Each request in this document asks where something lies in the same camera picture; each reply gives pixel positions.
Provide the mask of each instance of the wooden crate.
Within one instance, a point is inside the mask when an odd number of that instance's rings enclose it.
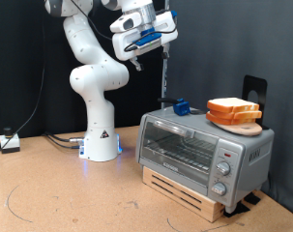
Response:
[[[210,222],[214,222],[223,215],[224,205],[184,187],[145,166],[143,182]]]

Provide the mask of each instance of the toaster oven control panel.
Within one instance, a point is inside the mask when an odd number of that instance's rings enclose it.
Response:
[[[220,141],[218,152],[213,162],[208,195],[211,199],[227,206],[232,203],[239,154],[242,154],[241,146],[227,141]]]

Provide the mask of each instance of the toaster oven door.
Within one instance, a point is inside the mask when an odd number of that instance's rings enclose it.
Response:
[[[140,157],[208,187],[219,139],[183,125],[147,117]]]

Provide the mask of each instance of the scratch marks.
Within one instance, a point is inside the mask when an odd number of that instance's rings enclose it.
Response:
[[[208,231],[211,231],[211,230],[216,230],[216,229],[222,228],[222,227],[227,226],[227,225],[229,225],[229,224],[222,225],[222,226],[219,226],[219,227],[216,227],[216,228],[213,228],[213,229],[203,230],[201,232],[208,232]]]
[[[241,223],[241,222],[235,222],[235,224],[238,224],[238,225],[244,226],[244,224]]]
[[[180,231],[180,230],[175,229],[175,228],[171,225],[171,223],[169,222],[169,219],[167,219],[167,223],[169,224],[170,227],[172,227],[173,230],[176,230],[176,231],[178,231],[178,232],[182,232],[182,231]]]
[[[11,193],[9,194],[8,199],[6,200],[6,203],[5,203],[5,204],[8,206],[9,210],[11,211],[11,213],[12,213],[14,216],[16,216],[17,218],[22,219],[22,220],[25,220],[25,221],[28,221],[28,222],[33,222],[33,221],[31,221],[31,220],[27,220],[27,219],[24,219],[24,218],[18,216],[18,215],[15,214],[15,213],[11,210],[11,208],[10,208],[10,197],[11,197],[12,193],[15,191],[15,189],[17,189],[18,187],[19,187],[19,186],[16,186],[16,187],[11,191]]]
[[[134,207],[135,207],[136,209],[138,209],[138,204],[137,204],[136,201],[129,201],[129,202],[127,202],[127,204],[133,204]]]

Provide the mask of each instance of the wooden table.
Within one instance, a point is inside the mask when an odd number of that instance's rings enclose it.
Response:
[[[108,162],[80,159],[45,137],[1,154],[0,231],[293,231],[293,214],[262,192],[249,212],[208,222],[144,185],[138,127],[116,131],[124,152]]]

